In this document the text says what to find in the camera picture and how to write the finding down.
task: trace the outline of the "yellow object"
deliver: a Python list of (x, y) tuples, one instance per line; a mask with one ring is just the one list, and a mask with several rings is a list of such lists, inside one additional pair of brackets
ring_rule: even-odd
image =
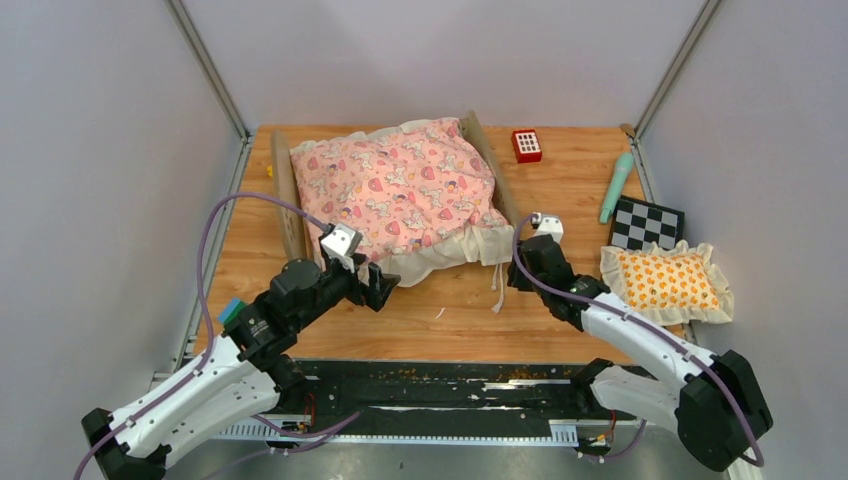
[(731, 321), (733, 294), (718, 267), (709, 260), (712, 246), (690, 249), (681, 241), (670, 251), (656, 245), (650, 252), (618, 247), (601, 249), (601, 274), (630, 307), (660, 325)]
[[(704, 269), (704, 259), (697, 253), (684, 253), (671, 257), (651, 255), (642, 252), (624, 252), (618, 256), (625, 277), (630, 273), (635, 282), (629, 282), (630, 292), (628, 304), (637, 310), (655, 308), (663, 303), (670, 294), (683, 291), (680, 297), (671, 304), (672, 307), (693, 306), (705, 309), (718, 309), (718, 299), (712, 285), (703, 281), (707, 272)], [(660, 282), (652, 275), (654, 272), (668, 272), (668, 282)]]

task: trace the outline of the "mint green toy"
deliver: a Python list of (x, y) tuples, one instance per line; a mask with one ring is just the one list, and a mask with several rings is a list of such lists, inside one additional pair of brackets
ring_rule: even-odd
[(630, 175), (631, 170), (633, 170), (633, 154), (622, 153), (615, 161), (615, 172), (607, 189), (607, 195), (604, 197), (604, 203), (601, 204), (601, 223), (609, 222), (610, 216), (615, 210), (615, 204), (618, 202), (618, 197), (621, 196), (624, 182), (627, 181), (627, 176)]

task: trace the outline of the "pink pillowcase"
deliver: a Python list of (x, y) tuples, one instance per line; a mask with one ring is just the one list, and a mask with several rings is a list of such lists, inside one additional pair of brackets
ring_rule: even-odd
[[(295, 152), (291, 161), (303, 209), (359, 230), (357, 251), (371, 261), (431, 247), (466, 222), (481, 228), (507, 224), (492, 206), (494, 176), (459, 135), (457, 119), (373, 141), (337, 138)], [(321, 232), (309, 228), (317, 247)]]

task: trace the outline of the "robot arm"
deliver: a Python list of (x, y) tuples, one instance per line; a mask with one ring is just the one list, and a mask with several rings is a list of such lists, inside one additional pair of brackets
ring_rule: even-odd
[(572, 298), (540, 288), (515, 263), (509, 268), (509, 285), (535, 291), (554, 317), (609, 342), (655, 378), (598, 359), (574, 380), (586, 386), (587, 396), (606, 409), (625, 411), (677, 432), (686, 449), (716, 471), (726, 470), (749, 443), (728, 400), (704, 368), (727, 385), (755, 438), (772, 427), (771, 413), (744, 357), (734, 351), (718, 356), (653, 326), (600, 280), (574, 274), (558, 244), (562, 237), (558, 218), (536, 214), (533, 226), (536, 234), (519, 243), (520, 260), (538, 281)]
[[(368, 283), (362, 283), (359, 270), (365, 268), (365, 256), (354, 253), (360, 239), (350, 227), (334, 226), (321, 239), (326, 270), (308, 260), (288, 262), (253, 303), (234, 306), (202, 368), (197, 357), (140, 399), (113, 412), (95, 409), (86, 415), (82, 424), (91, 445), (127, 425), (95, 455), (104, 476), (161, 479), (167, 468), (212, 435), (284, 402), (305, 381), (283, 355), (297, 343), (297, 334), (345, 298), (379, 311), (400, 282), (370, 263)], [(187, 387), (138, 422), (128, 420), (187, 377), (193, 377)]]

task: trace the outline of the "checkerboard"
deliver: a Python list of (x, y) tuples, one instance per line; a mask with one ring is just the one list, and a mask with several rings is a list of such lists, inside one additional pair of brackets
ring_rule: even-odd
[(683, 238), (683, 212), (622, 196), (613, 212), (609, 244), (649, 251), (651, 242), (670, 250)]

